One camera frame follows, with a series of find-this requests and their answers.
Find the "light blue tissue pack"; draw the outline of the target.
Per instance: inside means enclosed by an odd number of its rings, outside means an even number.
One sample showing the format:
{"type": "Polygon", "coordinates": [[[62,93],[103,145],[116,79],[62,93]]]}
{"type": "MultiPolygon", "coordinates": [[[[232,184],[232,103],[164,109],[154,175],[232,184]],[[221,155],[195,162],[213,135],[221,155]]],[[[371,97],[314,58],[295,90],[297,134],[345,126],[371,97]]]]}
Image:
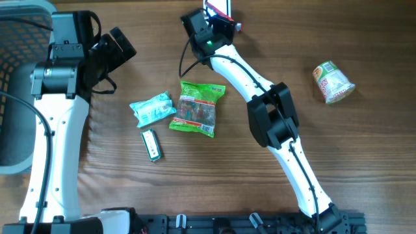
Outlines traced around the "light blue tissue pack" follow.
{"type": "Polygon", "coordinates": [[[168,91],[158,94],[146,101],[131,103],[129,107],[133,110],[138,120],[137,127],[142,128],[175,114],[176,108],[169,97],[168,91]]]}

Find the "green snack bag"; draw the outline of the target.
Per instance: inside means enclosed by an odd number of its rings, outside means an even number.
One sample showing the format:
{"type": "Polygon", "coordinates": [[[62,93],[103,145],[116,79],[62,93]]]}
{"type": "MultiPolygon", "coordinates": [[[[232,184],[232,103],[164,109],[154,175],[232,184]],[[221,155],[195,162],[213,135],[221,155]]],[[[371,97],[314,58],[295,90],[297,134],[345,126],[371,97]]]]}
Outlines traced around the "green snack bag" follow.
{"type": "Polygon", "coordinates": [[[169,128],[176,131],[215,136],[216,104],[225,94],[226,87],[218,84],[200,84],[181,81],[181,95],[176,114],[169,128]]]}

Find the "green white gum box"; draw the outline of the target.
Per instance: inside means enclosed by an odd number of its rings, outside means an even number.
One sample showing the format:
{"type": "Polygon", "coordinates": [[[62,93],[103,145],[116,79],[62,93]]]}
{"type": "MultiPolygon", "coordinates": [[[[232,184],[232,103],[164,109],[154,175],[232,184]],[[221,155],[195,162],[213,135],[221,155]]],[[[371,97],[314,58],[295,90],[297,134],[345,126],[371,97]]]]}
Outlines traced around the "green white gum box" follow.
{"type": "Polygon", "coordinates": [[[162,157],[162,153],[159,148],[157,137],[152,129],[141,132],[146,151],[148,153],[151,162],[158,161],[162,157]]]}

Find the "instant noodle cup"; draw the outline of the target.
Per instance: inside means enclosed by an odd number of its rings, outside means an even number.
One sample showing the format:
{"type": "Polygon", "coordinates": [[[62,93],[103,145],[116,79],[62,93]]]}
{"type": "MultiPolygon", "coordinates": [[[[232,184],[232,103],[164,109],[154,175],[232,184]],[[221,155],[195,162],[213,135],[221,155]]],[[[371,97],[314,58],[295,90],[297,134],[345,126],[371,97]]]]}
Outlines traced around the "instant noodle cup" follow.
{"type": "Polygon", "coordinates": [[[337,103],[355,90],[347,76],[332,62],[326,61],[313,70],[313,78],[326,104],[337,103]]]}

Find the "red stick packet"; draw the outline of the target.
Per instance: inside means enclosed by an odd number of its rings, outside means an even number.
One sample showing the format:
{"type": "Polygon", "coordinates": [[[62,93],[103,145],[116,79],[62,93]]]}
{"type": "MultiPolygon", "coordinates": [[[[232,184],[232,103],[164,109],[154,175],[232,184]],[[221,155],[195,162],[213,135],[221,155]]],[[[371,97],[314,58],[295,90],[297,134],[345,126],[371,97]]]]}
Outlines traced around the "red stick packet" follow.
{"type": "Polygon", "coordinates": [[[203,8],[206,9],[208,16],[219,15],[227,18],[234,23],[235,30],[238,33],[242,31],[242,24],[231,17],[231,0],[204,0],[203,8]]]}

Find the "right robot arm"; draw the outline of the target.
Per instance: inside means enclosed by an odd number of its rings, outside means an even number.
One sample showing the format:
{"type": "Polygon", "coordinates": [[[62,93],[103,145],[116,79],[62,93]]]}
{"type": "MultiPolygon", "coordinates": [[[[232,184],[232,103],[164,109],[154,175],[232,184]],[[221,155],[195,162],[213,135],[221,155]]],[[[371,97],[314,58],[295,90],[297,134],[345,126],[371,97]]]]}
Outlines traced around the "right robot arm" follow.
{"type": "Polygon", "coordinates": [[[246,101],[248,122],[256,142],[280,163],[296,196],[300,233],[355,233],[346,212],[338,210],[310,167],[298,133],[298,117],[289,88],[259,75],[233,45],[236,22],[211,6],[181,17],[197,63],[226,78],[246,101]]]}

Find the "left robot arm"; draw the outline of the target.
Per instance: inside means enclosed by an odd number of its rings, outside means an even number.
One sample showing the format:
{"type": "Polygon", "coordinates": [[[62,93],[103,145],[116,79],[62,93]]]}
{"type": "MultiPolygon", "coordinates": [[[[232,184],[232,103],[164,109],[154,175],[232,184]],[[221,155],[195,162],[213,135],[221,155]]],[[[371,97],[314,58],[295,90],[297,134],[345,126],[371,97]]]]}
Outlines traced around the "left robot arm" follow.
{"type": "Polygon", "coordinates": [[[16,223],[4,233],[140,233],[133,208],[81,216],[77,176],[81,138],[94,87],[136,51],[119,28],[101,32],[94,12],[54,12],[47,58],[30,74],[37,126],[29,188],[16,223]]]}

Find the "white barcode scanner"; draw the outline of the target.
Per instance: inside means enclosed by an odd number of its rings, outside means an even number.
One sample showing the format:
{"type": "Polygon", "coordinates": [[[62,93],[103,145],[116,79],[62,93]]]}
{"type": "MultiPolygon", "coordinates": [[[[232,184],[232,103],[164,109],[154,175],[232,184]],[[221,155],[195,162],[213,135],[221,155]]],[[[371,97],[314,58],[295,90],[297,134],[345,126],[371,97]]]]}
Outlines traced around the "white barcode scanner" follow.
{"type": "Polygon", "coordinates": [[[203,0],[203,8],[206,9],[210,16],[221,15],[231,18],[231,1],[230,0],[203,0]]]}

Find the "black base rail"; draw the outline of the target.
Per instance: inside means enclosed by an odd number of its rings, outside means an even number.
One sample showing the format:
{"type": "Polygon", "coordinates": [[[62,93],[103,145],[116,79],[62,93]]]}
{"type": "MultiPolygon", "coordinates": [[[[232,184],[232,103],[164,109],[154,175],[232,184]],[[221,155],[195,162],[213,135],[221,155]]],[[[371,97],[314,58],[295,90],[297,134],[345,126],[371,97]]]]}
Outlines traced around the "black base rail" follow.
{"type": "Polygon", "coordinates": [[[214,234],[214,233],[314,233],[315,221],[300,213],[277,215],[167,216],[136,215],[133,233],[149,234],[214,234]]]}

